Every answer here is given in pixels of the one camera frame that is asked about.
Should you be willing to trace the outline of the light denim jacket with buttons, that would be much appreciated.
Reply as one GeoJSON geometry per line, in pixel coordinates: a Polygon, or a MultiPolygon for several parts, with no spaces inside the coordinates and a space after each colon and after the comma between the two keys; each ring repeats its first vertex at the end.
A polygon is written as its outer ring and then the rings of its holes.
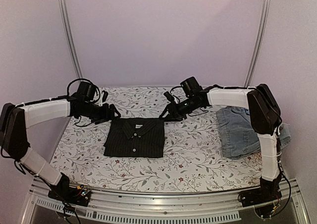
{"type": "Polygon", "coordinates": [[[281,143],[281,149],[286,148],[291,142],[291,128],[287,123],[282,123],[279,128],[279,138],[281,143]]]}

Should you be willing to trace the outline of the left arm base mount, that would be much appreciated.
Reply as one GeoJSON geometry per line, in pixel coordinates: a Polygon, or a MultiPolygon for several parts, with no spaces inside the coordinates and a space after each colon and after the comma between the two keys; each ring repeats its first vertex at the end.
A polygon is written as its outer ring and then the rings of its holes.
{"type": "Polygon", "coordinates": [[[57,185],[52,186],[48,197],[65,203],[87,207],[91,198],[91,189],[84,188],[83,186],[57,185]]]}

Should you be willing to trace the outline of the right aluminium frame post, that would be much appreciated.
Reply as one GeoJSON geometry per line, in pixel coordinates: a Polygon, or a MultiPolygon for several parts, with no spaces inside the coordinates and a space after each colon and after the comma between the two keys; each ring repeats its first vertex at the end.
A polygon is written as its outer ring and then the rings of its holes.
{"type": "Polygon", "coordinates": [[[262,45],[262,41],[263,41],[263,37],[265,33],[267,18],[269,14],[270,1],[271,0],[263,0],[263,3],[262,3],[258,32],[257,32],[256,40],[255,40],[253,53],[251,56],[249,69],[247,71],[246,79],[244,82],[244,87],[249,87],[251,85],[252,78],[256,69],[256,65],[260,55],[261,45],[262,45]]]}

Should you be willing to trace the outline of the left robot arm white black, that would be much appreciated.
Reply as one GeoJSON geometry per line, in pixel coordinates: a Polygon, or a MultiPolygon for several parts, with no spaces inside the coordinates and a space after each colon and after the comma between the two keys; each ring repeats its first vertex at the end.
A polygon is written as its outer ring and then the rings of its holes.
{"type": "Polygon", "coordinates": [[[87,118],[89,125],[115,120],[121,114],[106,102],[108,92],[91,80],[77,78],[66,94],[19,104],[6,103],[0,112],[0,154],[14,161],[20,172],[43,180],[62,201],[70,201],[73,189],[67,175],[54,168],[49,159],[70,118],[87,118]]]}

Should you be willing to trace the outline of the light blue denim jeans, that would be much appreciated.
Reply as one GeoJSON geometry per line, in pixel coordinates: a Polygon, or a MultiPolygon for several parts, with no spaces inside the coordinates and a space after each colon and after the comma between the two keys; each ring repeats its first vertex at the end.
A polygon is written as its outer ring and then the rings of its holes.
{"type": "Polygon", "coordinates": [[[261,150],[247,109],[227,106],[216,111],[216,118],[225,158],[238,160],[261,150]]]}

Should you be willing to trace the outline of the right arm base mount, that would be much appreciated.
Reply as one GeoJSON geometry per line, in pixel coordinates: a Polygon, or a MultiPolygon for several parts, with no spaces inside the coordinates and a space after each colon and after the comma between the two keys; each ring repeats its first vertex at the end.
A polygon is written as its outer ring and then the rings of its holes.
{"type": "Polygon", "coordinates": [[[282,194],[278,188],[269,190],[268,188],[256,188],[241,191],[238,201],[242,207],[254,207],[255,214],[261,219],[270,219],[280,207],[282,194]]]}

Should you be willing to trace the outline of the black pinstriped shirt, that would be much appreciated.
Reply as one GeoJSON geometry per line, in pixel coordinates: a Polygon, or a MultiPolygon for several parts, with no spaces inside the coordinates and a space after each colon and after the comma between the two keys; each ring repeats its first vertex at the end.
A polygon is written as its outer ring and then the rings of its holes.
{"type": "Polygon", "coordinates": [[[165,144],[164,122],[159,118],[119,118],[113,120],[104,144],[104,156],[162,158],[165,144]]]}

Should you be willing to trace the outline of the aluminium frame post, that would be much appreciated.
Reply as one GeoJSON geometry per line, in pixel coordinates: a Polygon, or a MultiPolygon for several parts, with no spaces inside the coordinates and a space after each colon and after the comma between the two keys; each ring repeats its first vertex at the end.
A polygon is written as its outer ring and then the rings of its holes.
{"type": "Polygon", "coordinates": [[[256,40],[255,40],[253,53],[251,56],[249,69],[247,71],[246,79],[244,82],[244,87],[249,87],[251,85],[252,78],[256,69],[256,65],[260,55],[261,45],[262,45],[262,41],[263,41],[263,37],[265,33],[267,18],[269,14],[270,1],[271,0],[263,0],[263,3],[262,3],[258,32],[257,32],[256,40]]]}
{"type": "Polygon", "coordinates": [[[79,64],[79,60],[78,60],[78,56],[77,56],[77,51],[76,51],[75,43],[73,40],[73,35],[72,35],[72,31],[71,31],[71,25],[70,25],[66,0],[58,0],[58,3],[59,3],[62,24],[64,27],[66,41],[67,41],[68,49],[70,52],[74,71],[75,71],[77,78],[82,78],[83,74],[82,74],[82,70],[80,68],[80,64],[79,64]]]}

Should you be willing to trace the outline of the left aluminium frame post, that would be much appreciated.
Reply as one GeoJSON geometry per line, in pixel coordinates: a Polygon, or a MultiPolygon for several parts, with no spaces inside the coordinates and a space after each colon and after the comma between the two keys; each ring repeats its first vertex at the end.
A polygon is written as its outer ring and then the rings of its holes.
{"type": "Polygon", "coordinates": [[[77,78],[82,78],[83,74],[82,74],[82,70],[80,68],[80,64],[79,64],[79,60],[78,60],[78,56],[77,56],[77,51],[76,51],[75,43],[73,40],[73,35],[72,35],[72,31],[71,31],[71,25],[70,25],[66,0],[58,0],[58,3],[59,3],[62,24],[64,27],[66,41],[67,41],[68,49],[70,52],[74,71],[75,71],[77,78]]]}

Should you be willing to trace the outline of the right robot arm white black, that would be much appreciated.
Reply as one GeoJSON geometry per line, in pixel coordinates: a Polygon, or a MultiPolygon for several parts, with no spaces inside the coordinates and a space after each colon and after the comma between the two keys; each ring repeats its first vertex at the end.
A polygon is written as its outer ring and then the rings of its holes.
{"type": "Polygon", "coordinates": [[[278,189],[282,178],[279,163],[281,153],[279,135],[282,125],[281,111],[266,84],[256,87],[203,88],[195,77],[180,83],[186,99],[179,102],[171,92],[164,96],[169,101],[159,118],[164,121],[183,121],[193,111],[220,106],[217,111],[222,154],[239,159],[251,153],[262,156],[260,188],[256,198],[267,202],[278,189]]]}

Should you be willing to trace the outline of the front aluminium rail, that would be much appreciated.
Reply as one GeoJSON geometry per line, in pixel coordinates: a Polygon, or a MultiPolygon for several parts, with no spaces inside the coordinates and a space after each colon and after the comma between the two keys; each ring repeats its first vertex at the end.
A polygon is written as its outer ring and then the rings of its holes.
{"type": "Polygon", "coordinates": [[[31,185],[24,224],[310,224],[304,199],[295,179],[280,183],[282,198],[277,214],[260,218],[257,210],[268,203],[243,207],[239,190],[202,193],[145,193],[93,188],[86,207],[75,213],[48,197],[38,179],[31,185]]]}

